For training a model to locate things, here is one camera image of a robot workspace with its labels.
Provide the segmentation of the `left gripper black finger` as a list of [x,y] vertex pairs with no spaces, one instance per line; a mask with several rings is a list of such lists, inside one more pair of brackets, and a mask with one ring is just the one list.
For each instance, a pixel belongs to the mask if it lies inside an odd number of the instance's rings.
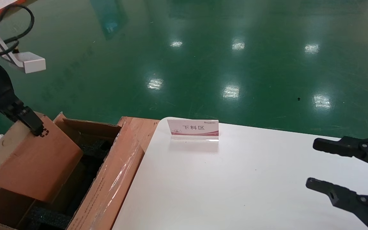
[[41,136],[45,127],[38,115],[16,98],[8,98],[2,106],[2,113],[12,122],[22,122],[34,136]]

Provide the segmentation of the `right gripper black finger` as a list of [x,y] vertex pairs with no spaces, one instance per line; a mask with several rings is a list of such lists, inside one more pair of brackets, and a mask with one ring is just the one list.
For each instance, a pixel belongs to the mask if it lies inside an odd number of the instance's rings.
[[316,138],[313,142],[313,149],[344,157],[355,157],[368,163],[368,138],[344,136],[337,141]]
[[327,195],[333,207],[354,214],[368,227],[368,195],[359,195],[348,188],[314,178],[307,179],[306,187]]

